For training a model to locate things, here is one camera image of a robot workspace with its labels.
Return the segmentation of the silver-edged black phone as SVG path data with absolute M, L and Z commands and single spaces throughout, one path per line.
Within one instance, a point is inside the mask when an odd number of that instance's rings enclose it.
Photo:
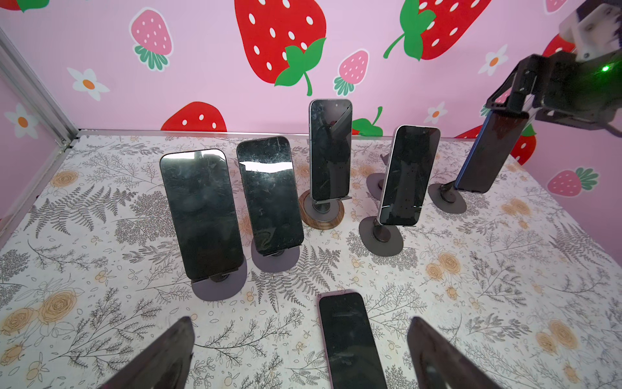
M 440 138 L 435 127 L 403 125 L 395 131 L 382 189 L 380 224 L 418 223 Z

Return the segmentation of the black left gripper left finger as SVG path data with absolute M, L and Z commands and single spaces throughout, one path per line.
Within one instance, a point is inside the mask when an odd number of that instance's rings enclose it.
M 190 317 L 182 317 L 100 388 L 184 388 L 194 340 Z

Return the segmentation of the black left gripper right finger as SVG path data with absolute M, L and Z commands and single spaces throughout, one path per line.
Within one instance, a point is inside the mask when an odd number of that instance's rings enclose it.
M 419 388 L 500 388 L 421 317 L 411 320 L 407 339 Z

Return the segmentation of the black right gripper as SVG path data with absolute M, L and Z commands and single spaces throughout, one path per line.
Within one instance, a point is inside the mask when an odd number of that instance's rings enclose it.
M 486 107 L 620 138 L 612 121 L 621 109 L 621 52 L 582 63 L 563 51 L 533 54 L 518 63 Z

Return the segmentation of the pink-edged black phone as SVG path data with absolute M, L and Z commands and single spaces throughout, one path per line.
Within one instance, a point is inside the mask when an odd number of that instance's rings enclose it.
M 324 293 L 317 302 L 333 388 L 386 388 L 363 297 L 354 291 Z

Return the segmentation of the blue-edged black phone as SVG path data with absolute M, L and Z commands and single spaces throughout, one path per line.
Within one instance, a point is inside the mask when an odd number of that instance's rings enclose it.
M 488 192 L 528 124 L 529 117 L 525 112 L 492 110 L 455 180 L 455 189 L 482 194 Z

